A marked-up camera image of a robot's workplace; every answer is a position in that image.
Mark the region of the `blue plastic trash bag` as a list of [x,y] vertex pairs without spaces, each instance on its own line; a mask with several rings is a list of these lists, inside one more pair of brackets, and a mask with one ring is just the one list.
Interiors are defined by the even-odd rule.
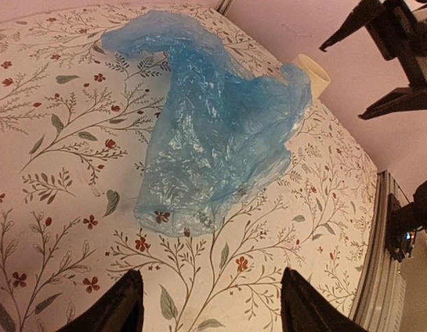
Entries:
[[198,21],[166,11],[105,33],[102,46],[127,58],[163,52],[171,69],[133,209],[142,227],[170,237],[213,232],[286,171],[286,142],[312,101],[305,71],[285,64],[279,77],[256,77]]

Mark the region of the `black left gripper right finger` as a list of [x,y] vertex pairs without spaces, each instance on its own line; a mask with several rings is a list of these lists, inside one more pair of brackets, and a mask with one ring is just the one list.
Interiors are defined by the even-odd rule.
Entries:
[[337,311],[300,273],[286,268],[281,280],[284,331],[357,332],[365,329]]

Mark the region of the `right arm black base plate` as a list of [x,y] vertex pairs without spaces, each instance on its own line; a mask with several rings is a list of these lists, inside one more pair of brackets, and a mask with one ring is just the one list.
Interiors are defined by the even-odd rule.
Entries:
[[427,230],[427,181],[413,194],[413,202],[401,206],[394,194],[388,195],[386,249],[401,263],[412,251],[415,235]]

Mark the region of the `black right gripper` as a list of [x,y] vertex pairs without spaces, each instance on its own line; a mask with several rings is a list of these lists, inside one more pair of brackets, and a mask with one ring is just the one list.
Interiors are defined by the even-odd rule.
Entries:
[[391,113],[427,110],[427,1],[411,10],[405,1],[362,0],[319,50],[366,27],[382,57],[398,59],[411,87],[396,88],[371,104],[362,120]]

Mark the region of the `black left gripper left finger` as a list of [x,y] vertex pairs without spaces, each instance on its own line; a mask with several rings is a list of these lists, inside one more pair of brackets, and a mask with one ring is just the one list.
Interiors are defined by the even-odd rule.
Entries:
[[144,284],[141,273],[128,270],[94,305],[60,332],[142,332],[144,326]]

